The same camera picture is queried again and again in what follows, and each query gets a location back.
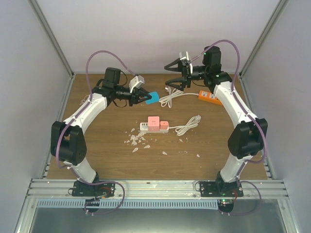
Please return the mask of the orange power strip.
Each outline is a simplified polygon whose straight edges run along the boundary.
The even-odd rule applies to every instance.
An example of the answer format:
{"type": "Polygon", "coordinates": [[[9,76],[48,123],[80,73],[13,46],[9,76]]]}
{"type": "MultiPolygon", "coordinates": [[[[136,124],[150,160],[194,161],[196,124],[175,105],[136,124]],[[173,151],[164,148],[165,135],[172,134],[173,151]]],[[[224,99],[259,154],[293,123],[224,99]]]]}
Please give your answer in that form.
{"type": "Polygon", "coordinates": [[[221,101],[214,94],[208,91],[200,90],[198,94],[198,99],[222,106],[221,101]]]}

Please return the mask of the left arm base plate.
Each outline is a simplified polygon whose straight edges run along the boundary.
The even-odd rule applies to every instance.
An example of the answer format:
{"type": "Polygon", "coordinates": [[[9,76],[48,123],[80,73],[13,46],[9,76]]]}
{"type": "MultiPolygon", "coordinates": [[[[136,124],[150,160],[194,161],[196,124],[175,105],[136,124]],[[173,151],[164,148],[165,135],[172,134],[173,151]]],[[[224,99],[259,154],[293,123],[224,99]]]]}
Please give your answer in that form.
{"type": "Polygon", "coordinates": [[[75,181],[73,184],[73,188],[70,188],[68,190],[68,193],[73,197],[94,197],[94,198],[113,197],[114,192],[115,192],[114,183],[89,185],[81,181],[75,181]]]}

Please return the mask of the aluminium frame post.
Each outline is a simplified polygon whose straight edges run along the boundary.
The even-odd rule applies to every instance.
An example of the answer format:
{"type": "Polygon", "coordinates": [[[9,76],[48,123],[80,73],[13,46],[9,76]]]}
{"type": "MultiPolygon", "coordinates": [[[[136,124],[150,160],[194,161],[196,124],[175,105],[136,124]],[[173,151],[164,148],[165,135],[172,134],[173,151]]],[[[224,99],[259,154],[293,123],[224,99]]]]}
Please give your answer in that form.
{"type": "Polygon", "coordinates": [[[67,71],[67,73],[69,74],[69,77],[71,79],[73,79],[74,77],[74,72],[72,71],[70,65],[69,65],[69,62],[67,61],[41,7],[39,6],[38,4],[38,1],[36,0],[28,0],[28,3],[30,4],[31,8],[33,9],[35,15],[37,16],[38,18],[38,21],[40,22],[43,30],[45,31],[45,33],[47,34],[48,36],[48,39],[50,40],[54,50],[56,51],[59,59],[61,60],[61,63],[63,64],[65,70],[67,71]]]}
{"type": "Polygon", "coordinates": [[[257,55],[258,51],[260,50],[261,46],[267,39],[270,31],[278,21],[279,17],[281,16],[283,10],[285,9],[286,5],[288,4],[289,0],[279,0],[269,17],[263,31],[261,32],[258,40],[255,43],[255,46],[253,47],[250,55],[248,56],[243,68],[241,69],[241,72],[239,73],[240,79],[243,78],[243,76],[246,74],[248,68],[250,67],[252,61],[254,60],[255,56],[257,55]]]}

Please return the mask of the pink charger plug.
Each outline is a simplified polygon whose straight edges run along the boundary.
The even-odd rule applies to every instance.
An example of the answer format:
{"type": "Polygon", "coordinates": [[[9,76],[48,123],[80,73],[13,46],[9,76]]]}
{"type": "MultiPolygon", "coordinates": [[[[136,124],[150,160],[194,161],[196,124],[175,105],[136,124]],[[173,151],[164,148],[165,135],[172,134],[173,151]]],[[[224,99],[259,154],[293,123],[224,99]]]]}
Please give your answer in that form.
{"type": "Polygon", "coordinates": [[[169,123],[168,121],[160,121],[160,130],[167,130],[169,128],[169,123]]]}

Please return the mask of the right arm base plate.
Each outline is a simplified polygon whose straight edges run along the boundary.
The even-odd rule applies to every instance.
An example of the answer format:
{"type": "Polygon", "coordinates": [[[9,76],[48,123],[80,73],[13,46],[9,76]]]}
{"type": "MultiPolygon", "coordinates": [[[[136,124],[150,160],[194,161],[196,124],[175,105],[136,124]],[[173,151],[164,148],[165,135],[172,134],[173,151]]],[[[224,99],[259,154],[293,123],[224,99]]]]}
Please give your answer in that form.
{"type": "Polygon", "coordinates": [[[237,186],[236,182],[219,184],[215,181],[200,181],[199,191],[201,197],[243,197],[242,186],[237,186]]]}

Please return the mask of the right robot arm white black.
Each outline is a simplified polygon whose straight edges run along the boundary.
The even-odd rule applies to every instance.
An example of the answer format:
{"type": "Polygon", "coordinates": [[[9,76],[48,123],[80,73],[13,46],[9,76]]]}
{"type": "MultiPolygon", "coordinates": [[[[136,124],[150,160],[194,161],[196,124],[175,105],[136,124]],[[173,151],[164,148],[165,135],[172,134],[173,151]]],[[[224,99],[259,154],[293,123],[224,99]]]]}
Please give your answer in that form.
{"type": "Polygon", "coordinates": [[[193,66],[189,54],[181,52],[179,58],[167,64],[167,71],[180,72],[181,77],[166,81],[166,85],[184,90],[194,80],[203,80],[204,85],[217,97],[227,111],[234,130],[228,139],[229,157],[218,172],[215,191],[225,197],[238,187],[240,174],[247,163],[264,148],[268,123],[259,119],[239,96],[234,81],[222,71],[221,51],[217,46],[205,47],[201,66],[193,66]]]}

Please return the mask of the blue cube plug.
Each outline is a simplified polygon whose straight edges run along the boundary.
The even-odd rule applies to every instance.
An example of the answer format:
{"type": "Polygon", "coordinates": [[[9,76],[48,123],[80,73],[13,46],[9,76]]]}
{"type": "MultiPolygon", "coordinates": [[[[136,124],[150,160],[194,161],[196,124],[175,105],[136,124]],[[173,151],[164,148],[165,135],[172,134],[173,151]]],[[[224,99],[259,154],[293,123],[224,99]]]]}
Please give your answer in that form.
{"type": "Polygon", "coordinates": [[[157,92],[150,92],[149,95],[151,98],[146,100],[146,104],[153,104],[159,102],[159,94],[157,92]]]}

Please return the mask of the white pink power strip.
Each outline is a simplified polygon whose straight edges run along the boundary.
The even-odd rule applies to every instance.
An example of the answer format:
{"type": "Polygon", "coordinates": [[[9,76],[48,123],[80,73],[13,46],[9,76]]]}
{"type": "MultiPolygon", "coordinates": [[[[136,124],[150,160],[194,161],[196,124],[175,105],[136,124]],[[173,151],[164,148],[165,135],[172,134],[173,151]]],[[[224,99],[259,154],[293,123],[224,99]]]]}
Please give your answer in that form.
{"type": "Polygon", "coordinates": [[[139,130],[143,133],[168,133],[169,129],[165,130],[149,130],[148,123],[147,122],[141,122],[139,124],[139,130]]]}

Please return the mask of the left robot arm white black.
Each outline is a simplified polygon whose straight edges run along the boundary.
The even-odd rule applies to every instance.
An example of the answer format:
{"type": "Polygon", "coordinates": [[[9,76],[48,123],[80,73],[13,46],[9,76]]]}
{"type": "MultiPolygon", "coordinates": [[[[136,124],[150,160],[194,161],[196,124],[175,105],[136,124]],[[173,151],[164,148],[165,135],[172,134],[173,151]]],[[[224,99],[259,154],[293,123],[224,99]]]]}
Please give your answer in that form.
{"type": "Polygon", "coordinates": [[[135,75],[128,86],[120,85],[121,70],[107,68],[104,78],[91,89],[88,99],[78,110],[65,119],[56,121],[51,128],[51,154],[60,168],[73,170],[77,179],[84,182],[83,190],[89,196],[100,191],[100,184],[95,181],[96,171],[89,164],[86,153],[85,132],[99,113],[115,100],[126,100],[130,106],[151,99],[143,88],[145,80],[135,75]]]}

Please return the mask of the aluminium front rail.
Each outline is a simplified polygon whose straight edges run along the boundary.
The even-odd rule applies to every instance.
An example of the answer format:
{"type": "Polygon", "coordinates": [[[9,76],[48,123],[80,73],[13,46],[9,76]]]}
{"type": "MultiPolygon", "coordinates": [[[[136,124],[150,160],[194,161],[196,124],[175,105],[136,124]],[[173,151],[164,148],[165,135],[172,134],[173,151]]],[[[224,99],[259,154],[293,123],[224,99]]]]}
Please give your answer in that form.
{"type": "MultiPolygon", "coordinates": [[[[71,198],[68,190],[73,187],[75,180],[63,179],[33,179],[30,182],[26,196],[30,198],[71,198]]],[[[157,200],[190,200],[190,199],[219,199],[220,197],[207,192],[206,197],[201,197],[199,186],[191,180],[119,180],[125,189],[126,199],[157,199],[157,200]]],[[[241,199],[261,198],[288,199],[288,193],[283,181],[259,180],[251,184],[242,183],[243,196],[241,199]]]]}

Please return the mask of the left aluminium frame post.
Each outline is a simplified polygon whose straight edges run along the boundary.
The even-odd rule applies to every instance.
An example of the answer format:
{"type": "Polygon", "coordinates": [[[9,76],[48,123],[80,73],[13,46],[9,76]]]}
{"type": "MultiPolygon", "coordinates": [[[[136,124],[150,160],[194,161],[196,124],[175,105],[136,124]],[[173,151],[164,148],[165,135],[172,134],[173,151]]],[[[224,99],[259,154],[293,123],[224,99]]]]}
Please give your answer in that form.
{"type": "Polygon", "coordinates": [[[74,77],[74,72],[72,71],[70,65],[69,65],[69,62],[67,61],[41,7],[39,6],[38,4],[38,1],[36,0],[28,0],[28,3],[30,4],[31,8],[33,9],[35,15],[37,16],[38,18],[38,21],[40,22],[43,30],[45,31],[45,33],[47,34],[48,36],[48,39],[50,40],[54,50],[56,51],[59,59],[61,60],[61,63],[63,64],[65,70],[67,71],[67,73],[69,74],[69,77],[71,79],[73,79],[74,77]]]}

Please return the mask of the pink cube socket adapter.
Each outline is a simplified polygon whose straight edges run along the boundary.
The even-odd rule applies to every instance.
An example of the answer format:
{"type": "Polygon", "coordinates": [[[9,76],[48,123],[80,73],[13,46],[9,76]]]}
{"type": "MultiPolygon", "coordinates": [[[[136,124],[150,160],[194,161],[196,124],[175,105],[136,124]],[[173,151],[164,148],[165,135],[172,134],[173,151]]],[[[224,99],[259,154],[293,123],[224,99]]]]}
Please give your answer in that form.
{"type": "Polygon", "coordinates": [[[148,117],[148,127],[149,130],[160,130],[160,118],[159,116],[149,116],[148,117]]]}

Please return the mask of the right aluminium frame post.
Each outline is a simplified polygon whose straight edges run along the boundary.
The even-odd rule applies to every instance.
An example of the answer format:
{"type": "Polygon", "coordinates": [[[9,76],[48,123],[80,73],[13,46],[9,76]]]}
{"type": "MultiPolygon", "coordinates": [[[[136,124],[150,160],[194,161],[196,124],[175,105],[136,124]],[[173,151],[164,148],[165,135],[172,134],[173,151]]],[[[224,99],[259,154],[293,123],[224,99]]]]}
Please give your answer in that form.
{"type": "Polygon", "coordinates": [[[258,51],[260,50],[261,46],[267,39],[270,31],[278,21],[279,17],[281,16],[283,10],[285,9],[286,5],[288,4],[289,0],[279,0],[269,17],[263,31],[261,32],[258,40],[255,43],[255,46],[253,47],[250,55],[248,56],[243,68],[241,69],[241,72],[239,73],[240,79],[243,78],[243,76],[246,74],[248,68],[250,67],[252,61],[254,60],[255,56],[257,55],[258,51]]]}

